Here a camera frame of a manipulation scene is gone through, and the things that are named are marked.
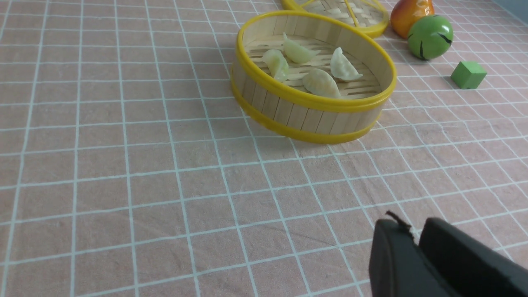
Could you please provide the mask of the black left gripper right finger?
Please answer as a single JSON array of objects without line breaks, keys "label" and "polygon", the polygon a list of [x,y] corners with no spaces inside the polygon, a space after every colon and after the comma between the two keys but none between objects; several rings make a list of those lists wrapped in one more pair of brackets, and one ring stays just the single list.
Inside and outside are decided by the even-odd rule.
[{"label": "black left gripper right finger", "polygon": [[526,297],[528,271],[436,217],[426,220],[419,247],[464,297]]}]

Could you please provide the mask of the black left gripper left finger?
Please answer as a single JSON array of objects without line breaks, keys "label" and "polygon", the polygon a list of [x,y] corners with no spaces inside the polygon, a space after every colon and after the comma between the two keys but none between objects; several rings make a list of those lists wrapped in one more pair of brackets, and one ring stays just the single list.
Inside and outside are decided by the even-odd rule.
[{"label": "black left gripper left finger", "polygon": [[460,297],[416,245],[411,226],[392,211],[379,219],[368,265],[374,297]]}]

